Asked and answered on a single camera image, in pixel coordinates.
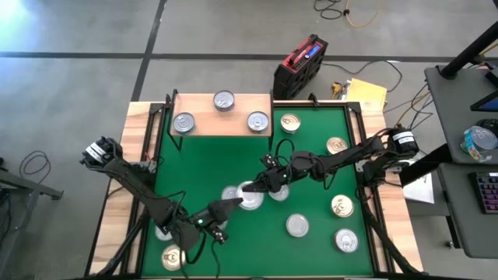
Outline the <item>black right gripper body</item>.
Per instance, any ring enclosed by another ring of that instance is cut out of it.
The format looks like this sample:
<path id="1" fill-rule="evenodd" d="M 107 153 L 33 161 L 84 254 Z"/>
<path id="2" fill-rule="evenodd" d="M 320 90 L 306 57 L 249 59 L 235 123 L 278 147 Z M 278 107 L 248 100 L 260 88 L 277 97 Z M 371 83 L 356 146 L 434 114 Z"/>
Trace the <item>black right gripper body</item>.
<path id="1" fill-rule="evenodd" d="M 284 184 L 293 181 L 293 166 L 274 166 L 268 169 L 268 191 L 279 192 Z"/>

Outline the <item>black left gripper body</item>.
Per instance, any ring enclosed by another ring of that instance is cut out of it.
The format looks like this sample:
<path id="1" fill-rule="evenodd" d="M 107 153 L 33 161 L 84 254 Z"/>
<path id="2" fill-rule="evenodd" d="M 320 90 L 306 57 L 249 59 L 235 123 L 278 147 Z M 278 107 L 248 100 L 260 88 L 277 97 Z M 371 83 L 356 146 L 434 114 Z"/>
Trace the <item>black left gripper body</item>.
<path id="1" fill-rule="evenodd" d="M 222 210 L 221 201 L 210 202 L 207 208 L 189 217 L 189 222 L 199 229 L 220 232 L 226 227 L 229 212 Z"/>

